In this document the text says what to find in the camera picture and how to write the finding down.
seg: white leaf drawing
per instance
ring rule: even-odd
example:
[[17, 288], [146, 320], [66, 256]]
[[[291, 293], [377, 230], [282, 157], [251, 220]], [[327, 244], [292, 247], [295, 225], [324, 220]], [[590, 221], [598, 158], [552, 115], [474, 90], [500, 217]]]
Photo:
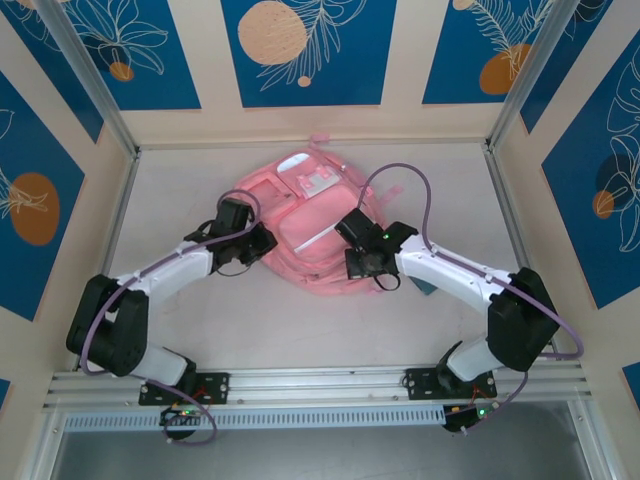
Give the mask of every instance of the white leaf drawing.
[[615, 158], [615, 171], [598, 194], [595, 213], [619, 215], [621, 253], [640, 245], [640, 47], [625, 66], [616, 85], [606, 120]]
[[[351, 4], [355, 5], [356, 1], [358, 3], [355, 8], [346, 8]], [[278, 39], [271, 41], [280, 41], [283, 44], [274, 49], [275, 56], [261, 56], [258, 62], [262, 65], [262, 71], [257, 78], [265, 79], [261, 92], [280, 82], [290, 85], [297, 81], [301, 86], [309, 85], [314, 76], [322, 70], [323, 65], [331, 61], [331, 55], [340, 53], [342, 45], [339, 27], [356, 18], [365, 8], [367, 0], [277, 0], [277, 3], [286, 8], [289, 15], [282, 20], [275, 20], [272, 25], [273, 30], [278, 32]], [[277, 5], [268, 7], [277, 9]], [[304, 26], [303, 48], [300, 48], [299, 44], [286, 44], [286, 40], [282, 40], [282, 33], [302, 28], [299, 25]], [[288, 52], [294, 52], [294, 58], [288, 61], [274, 61], [287, 57]]]
[[540, 29], [556, 0], [534, 0], [520, 16], [516, 16], [509, 0], [474, 0], [467, 8], [476, 18], [480, 33], [493, 44], [493, 49], [509, 60], [509, 76], [513, 80], [522, 65], [522, 46]]
[[42, 18], [33, 8], [29, 8], [15, 0], [4, 0], [4, 4], [11, 14], [16, 17], [25, 31], [36, 40], [44, 43], [51, 50], [60, 51], [58, 44], [53, 40]]
[[[2, 140], [11, 129], [11, 122], [15, 112], [11, 110], [0, 110], [0, 140]], [[15, 209], [16, 212], [20, 211], [20, 208], [28, 207], [35, 210], [46, 212], [48, 209], [43, 202], [46, 200], [47, 194], [44, 195], [29, 195], [27, 192], [17, 188], [6, 177], [2, 168], [0, 168], [0, 217], [5, 218], [11, 210]]]
[[[14, 0], [4, 1], [34, 38], [59, 51], [38, 13]], [[61, 3], [78, 36], [82, 39], [99, 70], [117, 73], [118, 80], [133, 78], [136, 66], [158, 75], [164, 63], [153, 49], [164, 45], [169, 32], [138, 21], [138, 0], [70, 0]], [[118, 62], [115, 68], [111, 65]]]
[[582, 0], [577, 8], [571, 20], [564, 29], [565, 35], [567, 35], [571, 40], [573, 40], [576, 34], [576, 28], [578, 28], [578, 23], [591, 23], [595, 22], [600, 15], [604, 11], [604, 6], [608, 0], [596, 0], [595, 4], [591, 4]]

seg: beige wall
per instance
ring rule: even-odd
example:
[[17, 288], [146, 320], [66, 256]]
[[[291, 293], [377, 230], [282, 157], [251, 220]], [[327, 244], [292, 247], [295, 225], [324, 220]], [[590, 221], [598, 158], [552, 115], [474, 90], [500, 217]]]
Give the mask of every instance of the beige wall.
[[637, 0], [614, 0], [539, 123], [514, 123], [499, 149], [526, 246], [558, 310], [585, 342], [583, 366], [630, 478], [640, 478], [640, 412], [622, 367], [640, 361], [640, 291], [597, 310], [541, 164], [638, 31]]
[[85, 174], [35, 321], [0, 307], [0, 378], [13, 385], [0, 419], [0, 478], [10, 479], [52, 372], [69, 366], [66, 333], [86, 280], [100, 266], [127, 162], [108, 129], [93, 143], [2, 15], [0, 45], [0, 70]]
[[501, 104], [422, 106], [450, 0], [398, 0], [379, 107], [242, 108], [219, 1], [170, 0], [201, 111], [123, 112], [140, 145], [334, 138], [484, 137]]

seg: pink backpack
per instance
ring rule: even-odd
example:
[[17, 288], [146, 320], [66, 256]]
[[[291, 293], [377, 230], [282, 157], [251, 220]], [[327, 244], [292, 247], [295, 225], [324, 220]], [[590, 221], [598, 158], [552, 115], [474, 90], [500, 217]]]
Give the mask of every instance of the pink backpack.
[[[371, 279], [349, 280], [347, 243], [334, 226], [353, 210], [367, 177], [333, 153], [317, 148], [296, 151], [238, 182], [262, 206], [262, 221], [278, 246], [263, 257], [271, 270], [319, 295], [374, 290]], [[363, 211], [384, 225], [371, 187]]]

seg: aluminum frame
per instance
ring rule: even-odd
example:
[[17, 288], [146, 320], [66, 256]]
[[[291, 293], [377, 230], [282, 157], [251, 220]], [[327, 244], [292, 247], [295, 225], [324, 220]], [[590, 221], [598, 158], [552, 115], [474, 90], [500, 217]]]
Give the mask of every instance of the aluminum frame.
[[[516, 258], [521, 265], [529, 264], [525, 242], [521, 235], [516, 212], [512, 208], [510, 192], [504, 182], [496, 147], [546, 63], [564, 25], [579, 0], [557, 2], [536, 42], [536, 51], [529, 56], [518, 76], [505, 105], [484, 146], [498, 203], [502, 209]], [[122, 120], [113, 97], [82, 47], [75, 31], [55, 0], [34, 0], [45, 25], [60, 45], [65, 57], [78, 75], [83, 87], [98, 107], [122, 148], [130, 153], [132, 164], [121, 192], [118, 211], [114, 217], [109, 245], [101, 271], [108, 271], [127, 203], [137, 171], [138, 146]], [[411, 139], [399, 140], [412, 143]], [[437, 407], [465, 401], [416, 402], [409, 401], [400, 385], [404, 370], [409, 367], [359, 367], [331, 369], [271, 369], [234, 370], [230, 380], [229, 404], [226, 412], [286, 412], [291, 409], [355, 409], [393, 408], [402, 406]], [[496, 372], [496, 386], [501, 398], [513, 391], [521, 381], [520, 374], [507, 370]], [[99, 415], [104, 412], [153, 412], [157, 407], [137, 405], [140, 382], [132, 378], [115, 379], [110, 376], [87, 377], [78, 372], [56, 373], [46, 397], [40, 436], [23, 468], [21, 478], [48, 479], [62, 441], [62, 433], [69, 418], [84, 412]], [[579, 362], [537, 361], [530, 370], [530, 381], [516, 401], [566, 401], [580, 444], [593, 478], [625, 478]]]

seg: floral wall art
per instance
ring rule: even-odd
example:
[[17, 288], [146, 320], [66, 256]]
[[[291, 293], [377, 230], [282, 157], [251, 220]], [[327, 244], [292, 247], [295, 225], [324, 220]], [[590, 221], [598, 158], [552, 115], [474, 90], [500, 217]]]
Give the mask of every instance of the floral wall art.
[[501, 102], [558, 0], [450, 0], [423, 104]]
[[395, 0], [222, 0], [245, 108], [378, 105]]
[[40, 64], [89, 137], [97, 142], [104, 121], [42, 23], [33, 4], [26, 0], [0, 0], [0, 11]]
[[200, 108], [167, 0], [61, 5], [122, 110]]
[[596, 305], [640, 286], [640, 32], [542, 164]]
[[530, 133], [538, 123], [612, 2], [613, 0], [580, 0], [564, 34], [520, 110], [527, 132]]
[[[120, 109], [200, 108], [166, 0], [66, 0], [60, 5]], [[86, 96], [68, 65], [61, 66], [64, 57], [32, 3], [0, 0], [0, 8], [58, 90], [68, 90], [67, 103]]]
[[84, 173], [0, 73], [0, 306], [34, 320]]

